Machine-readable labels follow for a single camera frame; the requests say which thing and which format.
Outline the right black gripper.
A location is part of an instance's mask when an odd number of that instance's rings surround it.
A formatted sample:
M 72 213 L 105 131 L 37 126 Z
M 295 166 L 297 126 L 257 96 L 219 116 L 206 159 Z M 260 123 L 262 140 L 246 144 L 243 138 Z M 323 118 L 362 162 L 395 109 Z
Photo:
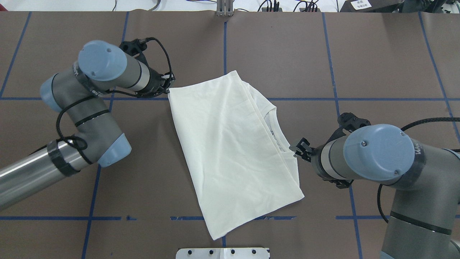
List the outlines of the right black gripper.
M 324 144 L 313 150 L 308 140 L 302 137 L 297 143 L 289 146 L 294 157 L 312 163 L 315 173 L 324 181 L 335 185 L 340 190 L 349 188 L 354 182 L 340 175 L 332 164 L 331 152 L 333 144 Z

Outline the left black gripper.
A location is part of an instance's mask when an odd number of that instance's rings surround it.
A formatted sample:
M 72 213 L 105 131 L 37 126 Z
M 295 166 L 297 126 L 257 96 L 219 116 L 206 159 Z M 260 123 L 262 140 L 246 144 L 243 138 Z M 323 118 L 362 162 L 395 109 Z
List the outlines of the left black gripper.
M 162 94 L 168 94 L 169 88 L 176 81 L 172 72 L 159 74 L 154 69 L 149 68 L 148 72 L 142 72 L 140 79 L 136 83 L 137 98 L 155 98 Z

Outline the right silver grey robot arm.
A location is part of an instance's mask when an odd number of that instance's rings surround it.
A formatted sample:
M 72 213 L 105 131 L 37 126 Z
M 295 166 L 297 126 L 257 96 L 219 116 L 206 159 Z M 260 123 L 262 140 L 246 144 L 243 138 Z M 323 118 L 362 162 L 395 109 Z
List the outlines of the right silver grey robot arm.
M 289 147 L 338 188 L 369 180 L 396 190 L 381 259 L 458 259 L 451 238 L 459 205 L 459 154 L 412 139 L 390 124 L 367 125 L 313 148 Z

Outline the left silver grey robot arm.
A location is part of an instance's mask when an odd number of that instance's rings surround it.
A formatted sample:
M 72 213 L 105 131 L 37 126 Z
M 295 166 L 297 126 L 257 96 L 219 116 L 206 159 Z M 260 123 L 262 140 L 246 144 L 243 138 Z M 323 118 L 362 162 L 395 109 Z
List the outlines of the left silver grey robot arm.
M 127 157 L 132 147 L 102 98 L 118 93 L 139 99 L 169 92 L 175 77 L 170 57 L 155 37 L 115 46 L 86 43 L 70 69 L 41 85 L 41 99 L 58 112 L 59 137 L 1 169 L 1 210 L 98 164 Z

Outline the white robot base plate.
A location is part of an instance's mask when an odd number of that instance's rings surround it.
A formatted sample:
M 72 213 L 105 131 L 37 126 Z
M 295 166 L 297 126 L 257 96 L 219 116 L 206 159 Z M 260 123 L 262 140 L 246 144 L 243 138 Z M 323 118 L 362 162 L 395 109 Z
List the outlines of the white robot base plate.
M 264 247 L 186 248 L 179 249 L 176 259 L 270 259 L 270 249 Z

